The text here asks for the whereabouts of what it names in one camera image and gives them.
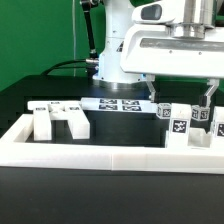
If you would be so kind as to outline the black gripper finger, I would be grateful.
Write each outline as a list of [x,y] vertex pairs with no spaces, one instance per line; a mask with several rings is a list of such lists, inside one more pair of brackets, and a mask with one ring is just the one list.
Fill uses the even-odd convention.
[[149,92],[150,92],[149,99],[152,102],[156,101],[156,90],[155,90],[154,85],[153,85],[154,81],[155,81],[155,76],[154,75],[147,75],[146,76],[146,84],[147,84]]
[[211,104],[211,98],[213,94],[216,92],[220,84],[219,79],[209,79],[207,81],[208,89],[206,92],[200,97],[199,105],[201,107],[209,107]]

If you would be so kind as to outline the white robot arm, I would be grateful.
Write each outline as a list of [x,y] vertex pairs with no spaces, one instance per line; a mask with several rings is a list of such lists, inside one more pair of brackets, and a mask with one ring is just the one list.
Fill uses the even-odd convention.
[[224,25],[216,14],[224,0],[155,0],[138,7],[130,0],[103,0],[105,48],[93,80],[111,89],[145,82],[158,100],[157,76],[206,78],[199,104],[208,106],[224,79]]

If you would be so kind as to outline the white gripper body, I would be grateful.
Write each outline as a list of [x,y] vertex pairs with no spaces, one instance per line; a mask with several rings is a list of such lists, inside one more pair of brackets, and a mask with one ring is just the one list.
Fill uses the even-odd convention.
[[223,0],[157,0],[132,14],[121,53],[130,73],[224,78],[224,27],[215,25]]

